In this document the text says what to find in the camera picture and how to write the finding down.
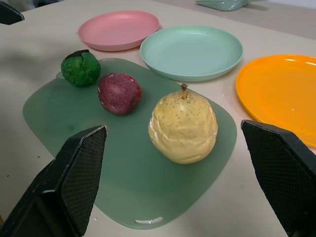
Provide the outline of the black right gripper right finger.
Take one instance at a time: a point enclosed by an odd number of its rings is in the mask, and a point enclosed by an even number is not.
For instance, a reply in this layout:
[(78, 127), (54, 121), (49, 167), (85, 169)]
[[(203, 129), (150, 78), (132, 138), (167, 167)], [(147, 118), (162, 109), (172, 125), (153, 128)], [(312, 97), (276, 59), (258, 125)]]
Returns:
[(255, 175), (288, 237), (316, 237), (316, 155), (291, 131), (241, 122)]

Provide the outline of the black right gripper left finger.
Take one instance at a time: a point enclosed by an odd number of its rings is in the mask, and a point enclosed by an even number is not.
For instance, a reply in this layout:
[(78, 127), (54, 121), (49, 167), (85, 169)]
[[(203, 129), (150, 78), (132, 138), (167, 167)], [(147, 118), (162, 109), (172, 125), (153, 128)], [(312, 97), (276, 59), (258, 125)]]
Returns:
[(99, 189), (106, 138), (104, 125), (68, 138), (0, 227), (0, 237), (83, 237)]

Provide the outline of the orange plate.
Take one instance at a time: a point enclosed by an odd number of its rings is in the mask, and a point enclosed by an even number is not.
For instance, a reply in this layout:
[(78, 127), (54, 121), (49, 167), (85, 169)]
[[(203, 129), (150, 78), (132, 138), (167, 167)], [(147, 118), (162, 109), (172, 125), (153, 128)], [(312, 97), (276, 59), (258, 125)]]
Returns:
[(316, 148), (316, 56), (255, 59), (238, 73), (236, 91), (255, 120), (289, 130)]

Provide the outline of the dark red round fruit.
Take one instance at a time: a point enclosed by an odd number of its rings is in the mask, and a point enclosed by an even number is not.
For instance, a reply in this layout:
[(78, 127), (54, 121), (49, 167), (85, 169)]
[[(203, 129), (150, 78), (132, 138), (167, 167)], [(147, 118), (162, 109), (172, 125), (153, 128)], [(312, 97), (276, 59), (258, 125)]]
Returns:
[(99, 81), (98, 98), (105, 110), (123, 116), (138, 106), (142, 98), (142, 90), (132, 76), (110, 73)]

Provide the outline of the green round fruit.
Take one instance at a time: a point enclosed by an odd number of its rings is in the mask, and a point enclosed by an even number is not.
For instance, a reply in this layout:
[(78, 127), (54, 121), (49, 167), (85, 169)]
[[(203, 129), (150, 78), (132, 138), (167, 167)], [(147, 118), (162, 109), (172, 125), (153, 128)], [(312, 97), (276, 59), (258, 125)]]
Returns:
[(87, 87), (99, 79), (101, 65), (88, 49), (84, 49), (69, 54), (62, 61), (61, 73), (71, 85)]

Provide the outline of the mint green plate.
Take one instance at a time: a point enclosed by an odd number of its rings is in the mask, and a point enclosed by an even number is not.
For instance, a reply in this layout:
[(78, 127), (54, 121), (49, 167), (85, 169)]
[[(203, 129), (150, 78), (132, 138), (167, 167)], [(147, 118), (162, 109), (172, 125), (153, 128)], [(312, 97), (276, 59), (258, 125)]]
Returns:
[(198, 82), (231, 71), (243, 57), (241, 42), (210, 26), (177, 26), (147, 37), (140, 56), (154, 73), (169, 79)]

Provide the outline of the pink plate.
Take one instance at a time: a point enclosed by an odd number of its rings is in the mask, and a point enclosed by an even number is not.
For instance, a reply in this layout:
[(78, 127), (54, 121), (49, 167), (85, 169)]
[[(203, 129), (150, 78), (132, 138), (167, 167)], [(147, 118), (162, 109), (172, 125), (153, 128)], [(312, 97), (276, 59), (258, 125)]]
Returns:
[(105, 13), (83, 23), (78, 35), (88, 47), (100, 51), (124, 51), (139, 47), (160, 27), (151, 13), (125, 10)]

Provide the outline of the green cutting mat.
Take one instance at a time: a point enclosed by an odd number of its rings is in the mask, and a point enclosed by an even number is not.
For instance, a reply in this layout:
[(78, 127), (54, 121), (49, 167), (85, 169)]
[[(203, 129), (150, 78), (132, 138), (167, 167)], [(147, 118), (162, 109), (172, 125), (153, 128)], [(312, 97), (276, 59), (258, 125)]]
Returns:
[(102, 59), (100, 64), (102, 76), (125, 73), (138, 81), (143, 96), (133, 112), (116, 116), (106, 111), (97, 85), (76, 88), (58, 74), (27, 99), (24, 119), (53, 156), (72, 135), (105, 125), (108, 136), (95, 205), (132, 229), (163, 226), (189, 209), (216, 180), (233, 152), (237, 126), (226, 110), (211, 103), (218, 122), (214, 149), (199, 162), (174, 163), (152, 144), (148, 123), (156, 103), (179, 90), (178, 83), (124, 59)]

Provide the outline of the yellow pear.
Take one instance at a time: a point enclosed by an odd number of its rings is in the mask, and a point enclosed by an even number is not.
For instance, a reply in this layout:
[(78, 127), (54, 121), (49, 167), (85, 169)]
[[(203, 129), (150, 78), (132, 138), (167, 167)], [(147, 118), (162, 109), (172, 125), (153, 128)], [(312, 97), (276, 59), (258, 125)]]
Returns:
[(195, 163), (213, 150), (218, 123), (209, 101), (188, 90), (162, 97), (153, 109), (148, 133), (154, 146), (178, 164)]

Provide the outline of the pale green dish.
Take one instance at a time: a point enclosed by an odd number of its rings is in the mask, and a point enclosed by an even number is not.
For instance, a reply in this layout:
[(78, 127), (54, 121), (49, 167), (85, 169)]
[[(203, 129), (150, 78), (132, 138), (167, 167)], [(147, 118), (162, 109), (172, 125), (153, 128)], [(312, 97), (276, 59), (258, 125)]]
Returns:
[(218, 11), (235, 11), (249, 4), (249, 0), (196, 0), (197, 5)]

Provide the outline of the black object at table edge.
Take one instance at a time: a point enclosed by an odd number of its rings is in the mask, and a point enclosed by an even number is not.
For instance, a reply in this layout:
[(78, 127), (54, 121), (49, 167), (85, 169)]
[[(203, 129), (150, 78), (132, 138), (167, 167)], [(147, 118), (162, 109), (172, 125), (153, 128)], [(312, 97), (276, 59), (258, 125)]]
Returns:
[(14, 7), (0, 1), (0, 24), (12, 25), (24, 19), (24, 16)]

